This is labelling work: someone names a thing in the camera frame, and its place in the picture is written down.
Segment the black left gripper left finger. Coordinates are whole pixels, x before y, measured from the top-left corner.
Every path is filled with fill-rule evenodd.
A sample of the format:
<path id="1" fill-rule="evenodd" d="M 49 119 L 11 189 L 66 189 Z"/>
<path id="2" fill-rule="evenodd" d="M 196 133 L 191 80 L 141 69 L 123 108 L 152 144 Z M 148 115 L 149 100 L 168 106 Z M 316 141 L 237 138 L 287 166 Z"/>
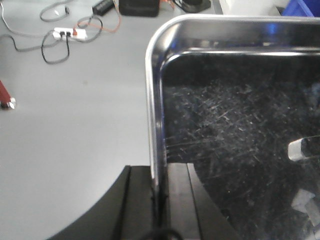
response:
<path id="1" fill-rule="evenodd" d="M 153 228 L 149 166 L 126 165 L 110 189 L 53 240 L 137 240 Z"/>

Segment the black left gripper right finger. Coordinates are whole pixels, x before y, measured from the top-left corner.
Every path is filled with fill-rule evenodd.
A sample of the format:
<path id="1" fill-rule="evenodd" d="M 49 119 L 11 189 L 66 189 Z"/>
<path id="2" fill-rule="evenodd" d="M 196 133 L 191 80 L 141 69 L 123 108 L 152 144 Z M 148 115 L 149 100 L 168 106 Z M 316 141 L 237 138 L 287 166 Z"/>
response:
<path id="1" fill-rule="evenodd" d="M 239 240 L 192 163 L 167 165 L 166 225 L 184 240 Z"/>

